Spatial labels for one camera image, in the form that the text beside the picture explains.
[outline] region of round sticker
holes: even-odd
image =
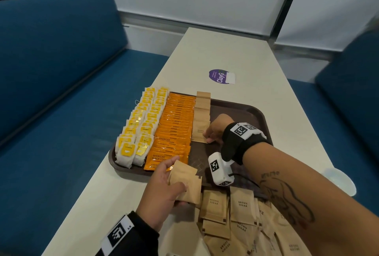
[[[216,81],[218,83],[222,84],[228,84],[226,83],[226,73],[228,71],[222,70],[222,69],[213,69],[209,72],[209,78],[213,81]]]

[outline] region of black cable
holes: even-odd
[[[239,176],[239,177],[242,177],[242,178],[246,179],[247,181],[250,181],[251,183],[253,183],[254,185],[256,185],[256,186],[259,187],[259,185],[256,184],[253,180],[251,180],[249,177],[246,177],[246,176],[244,176],[242,174],[239,174],[239,173],[230,173],[230,174],[228,174],[228,176]]]

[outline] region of tray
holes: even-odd
[[[268,142],[272,144],[270,132],[268,130],[265,117],[263,113],[257,108],[245,104],[211,99],[210,120],[215,120],[216,117],[222,113],[228,114],[236,122],[248,122],[251,125],[255,126],[267,136]],[[113,166],[114,169],[121,172],[151,176],[153,171],[145,171],[143,167],[132,165],[132,167],[129,169],[118,165],[115,162],[115,145],[116,143],[111,148],[110,153],[108,154],[109,163]],[[208,157],[216,151],[220,151],[220,145],[217,143],[205,144],[192,141],[191,152],[188,157],[188,164],[192,167],[197,168],[197,175],[202,176],[203,186],[212,186],[217,187],[218,189],[222,189],[223,187],[216,186],[213,183],[212,175],[208,164]],[[246,177],[249,177],[244,166],[239,166],[237,163],[233,163],[231,165],[231,168],[233,173],[239,173]],[[234,176],[234,178],[234,183],[231,186],[250,189],[254,191],[254,196],[267,198],[258,186],[254,185],[253,183],[249,182],[248,180],[242,177]]]

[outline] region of hand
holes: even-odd
[[[170,172],[166,170],[177,160],[179,160],[179,156],[174,156],[173,158],[161,162],[156,167],[136,210],[136,213],[142,220],[157,232],[160,231],[163,222],[170,214],[175,204],[175,199],[180,193],[187,190],[183,182],[176,182],[173,185],[167,184]]]
[[[212,143],[216,140],[218,143],[222,144],[222,134],[224,133],[225,128],[233,122],[234,120],[229,115],[220,114],[217,116],[215,121],[213,121],[203,133],[206,142]]]

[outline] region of tabletop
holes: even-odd
[[[235,84],[211,80],[214,69],[235,73]],[[265,41],[189,28],[152,86],[252,105],[264,114],[276,148],[318,172],[333,167]],[[42,255],[95,255],[112,226],[137,208],[148,180],[116,173],[106,155]],[[209,255],[197,213],[192,206],[173,211],[160,231],[159,255]]]

